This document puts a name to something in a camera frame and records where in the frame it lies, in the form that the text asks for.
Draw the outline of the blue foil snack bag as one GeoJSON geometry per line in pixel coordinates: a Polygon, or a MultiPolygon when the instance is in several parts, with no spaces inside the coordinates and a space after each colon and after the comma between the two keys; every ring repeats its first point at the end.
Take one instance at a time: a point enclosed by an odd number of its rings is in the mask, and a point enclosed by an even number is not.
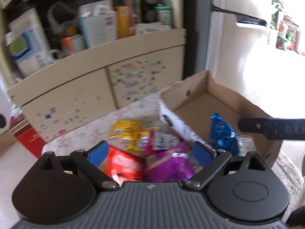
{"type": "Polygon", "coordinates": [[[233,156],[239,155],[234,129],[217,113],[211,115],[209,144],[217,150],[225,150],[233,156]]]}

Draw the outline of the red orange snack bag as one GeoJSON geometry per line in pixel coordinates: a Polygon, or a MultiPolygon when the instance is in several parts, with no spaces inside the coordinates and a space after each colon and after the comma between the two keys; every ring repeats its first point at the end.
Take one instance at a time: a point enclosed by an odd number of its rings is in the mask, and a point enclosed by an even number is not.
{"type": "Polygon", "coordinates": [[[127,181],[143,181],[143,159],[109,146],[109,154],[99,170],[117,182],[121,187],[127,181]]]}

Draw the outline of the purple snack bag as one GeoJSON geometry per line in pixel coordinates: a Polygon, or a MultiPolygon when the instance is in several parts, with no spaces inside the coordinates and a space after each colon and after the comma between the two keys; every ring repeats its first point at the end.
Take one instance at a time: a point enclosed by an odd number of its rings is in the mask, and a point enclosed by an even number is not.
{"type": "Polygon", "coordinates": [[[188,152],[188,144],[177,146],[146,158],[144,180],[148,182],[183,181],[194,174],[188,152]]]}

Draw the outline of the yellow snack packet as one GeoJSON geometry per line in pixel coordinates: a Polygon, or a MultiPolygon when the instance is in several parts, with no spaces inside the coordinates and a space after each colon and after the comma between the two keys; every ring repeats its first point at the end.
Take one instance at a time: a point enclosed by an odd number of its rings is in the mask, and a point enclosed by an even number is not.
{"type": "Polygon", "coordinates": [[[121,139],[127,142],[128,146],[133,146],[138,140],[140,129],[140,120],[117,120],[110,130],[108,139],[121,139]]]}

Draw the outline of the pink white snack packet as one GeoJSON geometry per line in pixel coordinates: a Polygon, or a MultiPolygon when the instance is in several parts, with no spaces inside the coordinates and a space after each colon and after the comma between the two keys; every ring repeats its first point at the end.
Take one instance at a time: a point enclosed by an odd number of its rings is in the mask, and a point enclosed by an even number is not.
{"type": "Polygon", "coordinates": [[[160,132],[157,127],[139,131],[137,148],[146,154],[155,154],[171,149],[180,143],[180,138],[168,133],[160,132]]]}

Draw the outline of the cardboard box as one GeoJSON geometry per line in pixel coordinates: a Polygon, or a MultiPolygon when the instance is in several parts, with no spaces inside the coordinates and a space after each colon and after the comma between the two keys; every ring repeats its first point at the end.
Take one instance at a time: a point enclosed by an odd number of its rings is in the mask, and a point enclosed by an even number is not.
{"type": "Polygon", "coordinates": [[[201,71],[161,91],[160,120],[189,145],[207,145],[211,116],[219,114],[236,133],[243,117],[269,118],[261,108],[236,91],[216,83],[209,71],[201,71]]]}

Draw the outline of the floral tablecloth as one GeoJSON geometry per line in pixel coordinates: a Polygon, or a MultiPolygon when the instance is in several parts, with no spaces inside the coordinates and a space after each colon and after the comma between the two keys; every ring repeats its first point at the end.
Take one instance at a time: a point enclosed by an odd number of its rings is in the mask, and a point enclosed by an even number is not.
{"type": "MultiPolygon", "coordinates": [[[[42,152],[55,152],[57,156],[65,156],[77,149],[88,150],[100,141],[107,140],[112,125],[120,119],[140,120],[141,125],[145,128],[159,127],[163,132],[174,134],[175,132],[159,118],[159,96],[160,93],[155,92],[85,126],[59,136],[47,143],[42,152]]],[[[290,203],[283,217],[285,221],[290,213],[301,205],[299,201],[303,197],[304,178],[301,171],[283,150],[279,151],[272,170],[290,194],[290,203]]]]}

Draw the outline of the red box on floor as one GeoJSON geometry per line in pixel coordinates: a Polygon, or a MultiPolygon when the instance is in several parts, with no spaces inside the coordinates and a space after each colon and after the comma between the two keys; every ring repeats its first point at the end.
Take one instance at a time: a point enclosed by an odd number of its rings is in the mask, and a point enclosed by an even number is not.
{"type": "Polygon", "coordinates": [[[40,158],[46,142],[23,115],[11,118],[11,134],[36,158],[40,158]]]}

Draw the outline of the cream cabinet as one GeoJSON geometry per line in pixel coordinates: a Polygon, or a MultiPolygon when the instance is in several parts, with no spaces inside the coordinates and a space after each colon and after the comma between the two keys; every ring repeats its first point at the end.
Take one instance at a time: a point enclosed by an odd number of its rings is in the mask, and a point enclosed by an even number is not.
{"type": "Polygon", "coordinates": [[[172,29],[81,51],[9,89],[40,137],[49,142],[182,79],[183,0],[170,1],[172,29]]]}

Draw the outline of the beige refrigerator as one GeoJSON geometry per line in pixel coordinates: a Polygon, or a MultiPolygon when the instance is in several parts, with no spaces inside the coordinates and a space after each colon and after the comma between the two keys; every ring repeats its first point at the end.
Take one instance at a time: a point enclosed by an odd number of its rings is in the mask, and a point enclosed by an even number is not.
{"type": "Polygon", "coordinates": [[[206,69],[275,118],[304,118],[304,0],[212,0],[206,69]]]}

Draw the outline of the white blue box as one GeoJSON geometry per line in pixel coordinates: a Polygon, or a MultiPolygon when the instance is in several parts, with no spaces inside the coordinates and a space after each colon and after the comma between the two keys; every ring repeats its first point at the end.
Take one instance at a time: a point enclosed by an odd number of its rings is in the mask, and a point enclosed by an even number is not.
{"type": "Polygon", "coordinates": [[[35,8],[31,8],[9,24],[6,47],[22,76],[28,77],[47,67],[51,50],[35,8]]]}

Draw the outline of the white carton on shelf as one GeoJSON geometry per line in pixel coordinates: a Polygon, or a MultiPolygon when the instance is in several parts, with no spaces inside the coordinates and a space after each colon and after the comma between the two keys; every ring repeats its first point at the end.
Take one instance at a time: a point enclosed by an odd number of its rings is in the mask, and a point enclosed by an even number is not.
{"type": "Polygon", "coordinates": [[[112,0],[80,6],[78,16],[88,48],[118,39],[117,12],[113,8],[112,0]]]}

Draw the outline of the yellow box on shelf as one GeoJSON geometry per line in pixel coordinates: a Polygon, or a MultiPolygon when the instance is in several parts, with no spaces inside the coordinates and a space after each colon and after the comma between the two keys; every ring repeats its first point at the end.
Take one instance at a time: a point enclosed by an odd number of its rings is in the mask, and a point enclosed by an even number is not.
{"type": "Polygon", "coordinates": [[[128,6],[116,6],[118,21],[118,37],[126,38],[129,36],[129,7],[128,6]]]}

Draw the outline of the green glass bottle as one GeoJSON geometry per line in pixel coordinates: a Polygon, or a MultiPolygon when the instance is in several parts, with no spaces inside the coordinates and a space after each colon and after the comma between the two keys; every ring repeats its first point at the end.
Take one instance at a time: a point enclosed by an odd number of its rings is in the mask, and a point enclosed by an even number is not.
{"type": "Polygon", "coordinates": [[[170,0],[157,0],[155,6],[158,22],[172,27],[172,5],[170,0]]]}

